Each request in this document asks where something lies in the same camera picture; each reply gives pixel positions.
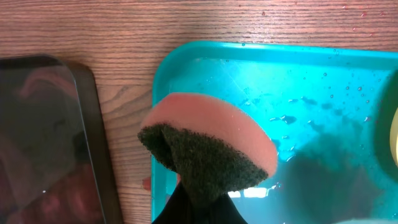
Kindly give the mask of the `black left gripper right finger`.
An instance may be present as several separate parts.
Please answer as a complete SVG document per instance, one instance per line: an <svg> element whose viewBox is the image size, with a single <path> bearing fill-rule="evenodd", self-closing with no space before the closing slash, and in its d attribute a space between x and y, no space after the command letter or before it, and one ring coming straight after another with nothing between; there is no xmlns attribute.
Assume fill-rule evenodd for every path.
<svg viewBox="0 0 398 224"><path fill-rule="evenodd" d="M236 209L228 194L219 196L209 206L207 224L248 224Z"/></svg>

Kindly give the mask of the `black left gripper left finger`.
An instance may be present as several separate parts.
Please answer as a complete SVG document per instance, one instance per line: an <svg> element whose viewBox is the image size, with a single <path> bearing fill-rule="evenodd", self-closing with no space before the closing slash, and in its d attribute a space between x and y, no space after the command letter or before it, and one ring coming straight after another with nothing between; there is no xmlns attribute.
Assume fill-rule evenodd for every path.
<svg viewBox="0 0 398 224"><path fill-rule="evenodd" d="M190 198L180 182L164 209L152 224L192 224L192 208Z"/></svg>

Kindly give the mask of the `orange green scrub sponge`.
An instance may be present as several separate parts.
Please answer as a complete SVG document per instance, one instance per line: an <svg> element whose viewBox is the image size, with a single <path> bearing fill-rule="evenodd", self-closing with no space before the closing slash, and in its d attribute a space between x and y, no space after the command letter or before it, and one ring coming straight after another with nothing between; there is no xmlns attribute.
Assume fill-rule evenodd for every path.
<svg viewBox="0 0 398 224"><path fill-rule="evenodd" d="M212 96L171 93L144 118L137 134L166 168L180 175L199 207L253 187L277 170L277 151L245 112Z"/></svg>

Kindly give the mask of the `light blue plate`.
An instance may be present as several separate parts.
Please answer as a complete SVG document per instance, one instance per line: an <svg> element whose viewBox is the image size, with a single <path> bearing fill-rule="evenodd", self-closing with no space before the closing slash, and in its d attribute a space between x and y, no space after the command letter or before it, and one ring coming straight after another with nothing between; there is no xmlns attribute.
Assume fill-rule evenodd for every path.
<svg viewBox="0 0 398 224"><path fill-rule="evenodd" d="M334 224L398 224L397 220L381 220L381 219L354 219L346 220Z"/></svg>

